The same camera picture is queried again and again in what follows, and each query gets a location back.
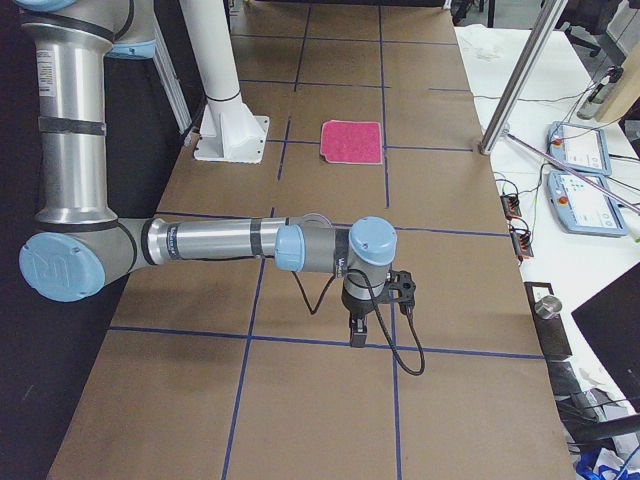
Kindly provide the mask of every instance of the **pink cloth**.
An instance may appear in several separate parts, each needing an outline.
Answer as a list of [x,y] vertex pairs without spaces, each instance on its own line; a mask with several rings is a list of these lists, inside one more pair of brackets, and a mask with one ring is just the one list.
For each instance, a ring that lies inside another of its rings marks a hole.
[[380,165],[383,162],[380,124],[329,120],[322,125],[320,154],[329,163]]

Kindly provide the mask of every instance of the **black chair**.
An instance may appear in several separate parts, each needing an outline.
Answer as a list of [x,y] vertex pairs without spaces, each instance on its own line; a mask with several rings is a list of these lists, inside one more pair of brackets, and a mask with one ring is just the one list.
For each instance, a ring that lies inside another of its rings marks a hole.
[[556,29],[569,23],[569,27],[564,31],[569,41],[590,49],[589,55],[595,57],[602,50],[600,46],[576,37],[571,33],[571,29],[583,27],[591,35],[602,35],[607,31],[607,25],[613,19],[621,2],[622,0],[569,0],[560,20],[556,23]]

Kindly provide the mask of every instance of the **metal cylinder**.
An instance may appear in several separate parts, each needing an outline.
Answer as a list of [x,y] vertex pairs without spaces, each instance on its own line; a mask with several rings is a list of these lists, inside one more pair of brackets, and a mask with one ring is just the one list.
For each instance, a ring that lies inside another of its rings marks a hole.
[[157,264],[169,260],[267,257],[275,252],[278,229],[286,218],[166,223],[153,221],[147,235]]
[[304,235],[305,272],[334,273],[336,231],[325,227],[302,227]]
[[567,0],[547,0],[540,10],[533,30],[498,102],[496,111],[480,141],[479,150],[483,155],[491,154],[493,147],[502,135],[520,92],[522,92],[525,82],[542,54],[542,50],[566,4]]
[[[36,43],[41,117],[104,126],[103,57],[111,42],[44,23],[23,28]],[[36,220],[94,224],[117,219],[107,205],[104,133],[56,131],[42,138],[46,205]]]

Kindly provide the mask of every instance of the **blue tape line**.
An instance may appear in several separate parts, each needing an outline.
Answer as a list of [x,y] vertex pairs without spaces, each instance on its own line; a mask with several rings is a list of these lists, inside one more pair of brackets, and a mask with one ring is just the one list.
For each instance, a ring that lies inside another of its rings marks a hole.
[[[274,143],[275,142],[285,143],[285,144],[299,143],[299,144],[318,145],[320,143],[320,142],[303,142],[303,141],[296,141],[296,140],[268,140],[268,141],[274,142]],[[248,218],[251,218],[251,217],[237,217],[233,215],[209,215],[205,213],[186,213],[186,212],[168,212],[168,211],[158,211],[156,212],[156,214],[173,215],[177,217],[212,218],[217,220],[246,220]],[[350,228],[353,226],[352,223],[334,223],[333,225],[337,227],[347,227],[347,228]],[[509,237],[508,233],[476,232],[472,230],[468,230],[468,231],[467,230],[448,230],[448,229],[441,229],[441,228],[398,227],[398,226],[394,226],[394,228],[396,230],[404,231],[404,232],[431,232],[431,233],[444,233],[444,234],[450,234],[450,235],[477,235],[481,237],[506,237],[506,238]]]
[[276,83],[280,85],[309,85],[316,87],[357,87],[357,88],[383,88],[381,85],[367,85],[367,84],[358,84],[358,83],[331,83],[331,82],[295,82],[288,80],[254,80],[251,78],[239,80],[241,83]]
[[380,48],[380,85],[382,86],[382,153],[384,154],[384,194],[386,208],[391,206],[391,191],[389,187],[389,161],[387,160],[387,104],[384,85],[384,54],[382,53],[382,7],[378,5],[378,32]]
[[418,40],[385,40],[384,43],[395,43],[395,44],[407,44],[407,45],[438,45],[438,46],[449,46],[449,47],[457,47],[457,43],[451,42],[421,42]]
[[476,235],[480,237],[509,238],[508,233],[474,232],[474,231],[466,231],[466,230],[446,230],[446,229],[440,229],[440,228],[422,228],[422,227],[394,227],[394,228],[402,232],[431,232],[431,233],[445,233],[449,235]]
[[289,130],[291,129],[291,117],[287,120],[287,129],[284,132],[284,145],[282,146],[282,153],[280,154],[280,166],[278,167],[277,179],[282,179],[282,169],[284,168],[284,155],[287,152],[287,143],[289,142]]
[[379,40],[367,40],[358,38],[330,38],[330,37],[309,37],[308,40],[320,40],[323,42],[362,42],[362,43],[378,43]]
[[[393,343],[396,343],[396,309],[391,306],[391,335]],[[402,480],[402,437],[400,435],[400,387],[398,386],[398,362],[393,356],[393,413],[396,430],[396,478]]]
[[457,147],[408,147],[400,145],[387,145],[392,150],[436,150],[441,152],[473,152],[473,148],[457,148]]
[[307,23],[304,26],[304,37],[302,38],[302,45],[300,46],[300,58],[298,60],[298,71],[296,72],[296,83],[293,86],[293,91],[298,91],[298,82],[300,81],[300,70],[302,69],[302,58],[304,56],[304,47],[307,44],[307,33],[309,32],[309,22],[311,21],[311,9],[313,8],[313,4],[309,5],[309,10],[307,11]]
[[323,345],[329,347],[349,347],[349,342],[339,342],[335,340],[313,340],[309,338],[291,338],[291,337],[270,337],[266,335],[254,335],[253,340],[275,343],[296,343],[301,345]]
[[229,438],[227,440],[227,451],[224,455],[224,467],[222,469],[222,480],[226,480],[229,473],[229,462],[231,460],[231,449],[233,448],[233,438],[236,433],[236,423],[238,421],[238,412],[240,410],[240,400],[242,398],[242,388],[244,386],[244,377],[247,372],[247,364],[249,362],[249,350],[251,349],[251,335],[253,334],[253,326],[256,320],[256,311],[258,309],[258,299],[260,298],[260,290],[262,288],[262,279],[264,275],[265,260],[260,262],[260,273],[258,274],[258,284],[256,285],[256,293],[253,299],[253,309],[251,311],[251,322],[249,322],[249,330],[247,332],[247,344],[244,348],[244,356],[242,357],[242,368],[240,370],[240,381],[238,382],[238,390],[236,392],[236,401],[233,406],[233,415],[231,417],[231,428],[229,429]]
[[427,90],[434,90],[436,92],[465,92],[471,93],[471,90],[468,88],[432,88],[429,87]]
[[[368,42],[368,43],[377,43],[379,40],[367,40],[367,39],[357,39],[357,38],[332,38],[332,37],[307,37],[307,29],[305,29],[304,36],[299,35],[258,35],[258,34],[246,34],[246,33],[234,33],[231,34],[231,37],[240,37],[240,38],[279,38],[279,39],[288,39],[288,40],[325,40],[332,42]],[[457,43],[451,42],[420,42],[420,41],[410,41],[410,40],[382,40],[382,43],[395,43],[395,44],[408,44],[408,45],[439,45],[439,46],[455,46],[457,47]]]
[[230,35],[231,38],[275,38],[275,39],[285,39],[285,40],[302,40],[304,37],[300,37],[297,35],[258,35],[255,33],[232,33]]
[[239,333],[219,333],[219,332],[201,332],[196,330],[175,330],[170,328],[150,328],[150,327],[127,327],[113,325],[109,330],[117,332],[138,332],[138,333],[160,333],[165,335],[188,335],[191,337],[212,337],[212,338],[233,338],[236,340],[245,340],[246,335]]
[[[193,337],[211,337],[211,338],[230,338],[235,340],[246,340],[248,335],[237,333],[219,333],[219,332],[201,332],[197,330],[174,330],[168,328],[151,328],[151,327],[127,327],[127,326],[111,326],[109,330],[120,332],[133,332],[133,333],[157,333],[160,335],[187,335]],[[281,342],[281,343],[297,343],[304,345],[324,345],[331,347],[349,347],[348,342],[340,342],[336,340],[313,340],[307,338],[292,338],[292,337],[271,337],[264,335],[252,335],[251,340],[263,341],[263,342]],[[365,348],[372,348],[376,350],[389,350],[389,345],[368,343]],[[417,352],[416,347],[398,345],[400,351]],[[505,353],[505,352],[490,352],[481,350],[456,350],[449,348],[429,348],[423,347],[422,350],[426,353],[440,353],[450,355],[467,355],[467,356],[480,356],[480,357],[501,357],[501,358],[518,358],[523,360],[544,360],[542,355],[532,355],[526,353]]]
[[[398,350],[404,352],[417,352],[417,347],[399,345]],[[535,355],[530,353],[508,353],[508,352],[491,352],[483,350],[458,350],[454,348],[429,348],[422,347],[425,353],[442,353],[448,355],[467,355],[470,357],[498,357],[498,358],[517,358],[520,360],[544,360],[543,355]]]

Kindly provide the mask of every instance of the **black monitor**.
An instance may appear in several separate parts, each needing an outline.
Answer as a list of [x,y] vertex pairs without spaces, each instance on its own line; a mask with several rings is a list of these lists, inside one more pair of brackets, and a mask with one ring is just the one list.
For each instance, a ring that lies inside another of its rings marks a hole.
[[572,315],[602,365],[640,411],[640,263]]

